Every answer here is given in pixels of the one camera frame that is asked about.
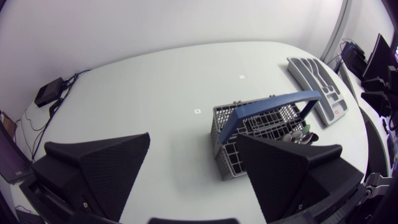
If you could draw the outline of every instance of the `black monitor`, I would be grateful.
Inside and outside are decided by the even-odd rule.
[[[148,133],[77,144],[47,142],[47,155],[32,165],[34,175],[20,188],[48,223],[118,222],[149,144]]]
[[[267,223],[342,221],[364,195],[363,174],[340,158],[339,145],[242,134],[236,144]]]
[[[398,67],[398,62],[395,59],[393,50],[384,40],[381,34],[378,35],[376,44],[368,60],[368,66],[363,73],[363,78],[365,80],[370,80],[372,78],[381,78],[385,82],[388,82],[388,66]]]
[[[13,184],[31,175],[31,173],[30,161],[0,122],[0,174],[4,180]]]

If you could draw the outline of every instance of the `oval table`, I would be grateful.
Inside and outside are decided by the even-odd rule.
[[[165,50],[96,68],[73,86],[36,160],[45,154],[47,141],[82,142],[148,132],[150,148],[120,222],[232,217],[241,223],[264,223],[248,176],[221,180],[212,156],[212,108],[301,91],[287,71],[287,57],[315,58],[277,42],[232,42]],[[314,145],[341,144],[341,157],[365,173],[368,140],[358,105],[323,65],[348,112],[326,127],[313,110],[306,122],[320,137]],[[48,118],[48,107],[32,104],[27,113],[40,126]],[[36,134],[28,135],[30,142]],[[12,194],[14,203],[22,204],[15,202],[23,200],[19,189],[13,188]]]

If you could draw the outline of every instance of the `black cable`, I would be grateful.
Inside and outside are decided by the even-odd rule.
[[[72,80],[72,78],[75,78],[75,77],[79,76],[80,74],[83,74],[83,73],[89,72],[89,71],[91,71],[91,69],[87,69],[87,70],[84,70],[84,71],[82,71],[82,72],[75,73],[75,74],[74,74],[72,77],[70,77],[67,81],[64,81],[64,83],[69,83],[70,80]]]
[[[30,154],[33,156],[33,151],[32,151],[32,149],[30,148],[29,144],[27,143],[27,140],[26,140],[26,137],[25,137],[24,125],[23,125],[23,122],[22,122],[22,121],[21,121],[21,128],[22,128],[22,133],[23,133],[23,136],[24,136],[26,145],[27,145],[27,147],[29,148]]]
[[[34,130],[34,131],[41,131],[43,128],[44,128],[44,126],[42,126],[41,128],[39,128],[39,129],[35,129],[35,128],[33,128],[33,124],[32,124],[32,120],[31,119],[29,119],[28,117],[27,117],[27,115],[26,115],[26,112],[27,112],[27,109],[25,109],[25,118],[26,118],[26,120],[28,120],[29,122],[30,122],[30,126],[31,126],[31,128]]]
[[[354,40],[350,39],[350,38],[342,38],[342,40],[345,41],[345,42],[348,42],[347,40],[350,40],[350,41],[352,41],[354,44],[356,44],[356,42],[355,42]]]
[[[63,98],[59,99],[59,100],[60,100],[59,105],[56,107],[54,113],[50,115],[50,118],[49,118],[49,120],[47,121],[47,123],[45,124],[43,131],[40,132],[40,133],[42,133],[42,134],[40,135],[40,133],[39,133],[39,135],[37,135],[36,140],[37,140],[37,138],[38,138],[39,136],[40,136],[40,139],[39,139],[39,143],[38,143],[37,146],[36,146],[36,149],[34,149],[34,153],[33,153],[33,155],[32,155],[32,160],[34,160],[34,157],[36,156],[37,150],[39,149],[40,143],[42,142],[42,139],[43,139],[43,135],[44,135],[45,130],[48,128],[48,126],[49,126],[49,124],[50,124],[52,118],[54,117],[55,113],[58,111],[59,107],[61,107],[61,105],[62,105],[64,99],[69,95],[70,90],[72,89],[72,86],[75,84],[76,80],[77,80],[78,77],[79,77],[79,74],[81,74],[81,73],[83,73],[83,72],[77,73],[77,75],[75,75],[75,76],[72,77],[72,78],[73,78],[73,81],[72,81],[72,82],[69,84],[69,86],[68,86],[68,89],[67,89],[68,92],[67,92],[67,94],[66,94]]]
[[[26,208],[25,208],[25,207],[23,207],[22,205],[18,205],[17,207],[15,207],[15,209],[17,209],[18,207],[21,207],[21,208],[23,208],[23,209],[27,210],[29,213],[32,213],[32,211],[30,211],[29,209],[26,209]]]
[[[21,121],[21,119],[18,119],[16,122],[15,122],[15,129],[14,129],[14,142],[15,142],[15,144],[17,144],[17,127],[18,127],[18,125],[17,125],[17,123],[18,123],[18,121]]]

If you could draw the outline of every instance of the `gray plastic basket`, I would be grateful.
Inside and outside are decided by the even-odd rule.
[[[214,107],[211,140],[213,143],[213,156],[223,180],[246,174],[246,168],[235,145],[238,134],[280,139],[287,133],[302,130],[306,125],[304,117],[312,110],[319,98],[320,94],[317,91],[302,91],[289,95],[274,95],[270,96],[270,98],[245,102],[239,101],[229,105]],[[310,100],[311,103],[306,106],[302,115],[300,115],[300,110],[295,103],[305,100]],[[236,114],[233,113],[237,108],[244,108],[245,110],[242,111],[248,112],[248,114],[245,114],[240,120],[236,119]],[[259,113],[250,111],[253,108]]]

